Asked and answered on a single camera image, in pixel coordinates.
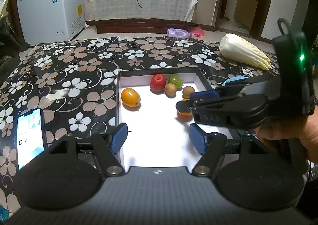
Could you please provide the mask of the person's right hand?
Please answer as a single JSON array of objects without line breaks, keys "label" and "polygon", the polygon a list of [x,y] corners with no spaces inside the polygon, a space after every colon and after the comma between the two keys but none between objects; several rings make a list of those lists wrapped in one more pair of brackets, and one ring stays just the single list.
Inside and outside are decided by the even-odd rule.
[{"label": "person's right hand", "polygon": [[311,168],[317,169],[317,106],[312,115],[270,123],[254,129],[257,138],[266,146],[274,148],[271,141],[298,138],[307,151]]}]

